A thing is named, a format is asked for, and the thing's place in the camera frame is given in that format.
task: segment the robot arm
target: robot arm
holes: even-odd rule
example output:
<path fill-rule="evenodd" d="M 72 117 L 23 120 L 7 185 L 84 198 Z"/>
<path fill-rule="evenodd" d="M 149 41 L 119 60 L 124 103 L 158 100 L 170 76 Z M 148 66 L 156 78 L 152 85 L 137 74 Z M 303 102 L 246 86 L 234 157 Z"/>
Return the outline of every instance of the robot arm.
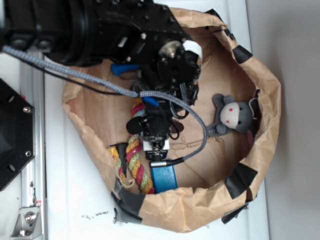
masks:
<path fill-rule="evenodd" d="M 152 0 L 0 0 L 0 47 L 40 51 L 65 66 L 88 67 L 111 59 L 139 64 L 138 91 L 168 93 L 188 105 L 198 94 L 200 46 L 165 5 Z M 149 159 L 159 160 L 168 126 L 182 108 L 146 103 L 142 124 Z"/>

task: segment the plush toy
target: plush toy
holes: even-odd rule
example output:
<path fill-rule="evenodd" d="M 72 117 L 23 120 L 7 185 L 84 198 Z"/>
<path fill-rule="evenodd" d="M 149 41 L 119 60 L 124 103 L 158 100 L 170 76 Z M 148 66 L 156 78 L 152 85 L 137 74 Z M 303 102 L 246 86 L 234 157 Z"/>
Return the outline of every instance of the plush toy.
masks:
<path fill-rule="evenodd" d="M 218 137 L 235 130 L 240 133 L 248 132 L 256 119 L 255 110 L 259 107 L 257 98 L 249 103 L 236 102 L 231 95 L 215 94 L 213 103 L 216 106 L 215 121 L 207 127 L 209 137 Z"/>

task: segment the metal bracket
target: metal bracket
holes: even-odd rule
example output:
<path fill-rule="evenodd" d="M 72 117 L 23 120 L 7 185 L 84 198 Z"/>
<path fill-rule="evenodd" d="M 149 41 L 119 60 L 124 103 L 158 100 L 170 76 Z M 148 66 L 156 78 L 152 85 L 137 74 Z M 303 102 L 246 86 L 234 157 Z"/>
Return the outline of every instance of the metal bracket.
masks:
<path fill-rule="evenodd" d="M 23 207 L 16 221 L 11 240 L 33 240 L 42 234 L 40 207 Z"/>
<path fill-rule="evenodd" d="M 0 191 L 34 157 L 34 108 L 0 79 Z"/>

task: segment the metal frame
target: metal frame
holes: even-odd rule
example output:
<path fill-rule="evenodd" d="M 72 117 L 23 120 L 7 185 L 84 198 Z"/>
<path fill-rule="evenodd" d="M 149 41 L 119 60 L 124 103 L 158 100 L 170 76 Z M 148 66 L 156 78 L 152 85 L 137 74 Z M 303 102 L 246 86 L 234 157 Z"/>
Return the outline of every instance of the metal frame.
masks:
<path fill-rule="evenodd" d="M 41 53 L 34 56 L 43 58 Z M 47 196 L 45 161 L 45 84 L 44 74 L 20 64 L 20 92 L 34 106 L 34 159 L 21 172 L 21 203 L 11 239 L 46 240 Z"/>

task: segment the blue object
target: blue object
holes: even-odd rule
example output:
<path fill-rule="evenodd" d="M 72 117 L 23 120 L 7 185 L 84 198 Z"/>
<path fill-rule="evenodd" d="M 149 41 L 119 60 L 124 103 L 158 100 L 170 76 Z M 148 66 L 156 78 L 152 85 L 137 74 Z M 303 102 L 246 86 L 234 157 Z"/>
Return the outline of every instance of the blue object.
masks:
<path fill-rule="evenodd" d="M 178 187 L 174 166 L 152 167 L 155 193 L 162 193 Z"/>
<path fill-rule="evenodd" d="M 145 96 L 142 98 L 142 100 L 151 104 L 152 106 L 155 106 L 155 107 L 159 106 L 159 103 L 153 97 Z"/>
<path fill-rule="evenodd" d="M 138 70 L 140 68 L 140 64 L 117 64 L 113 63 L 111 65 L 111 69 L 114 75 L 120 76 L 120 74 L 130 71 L 130 70 Z"/>

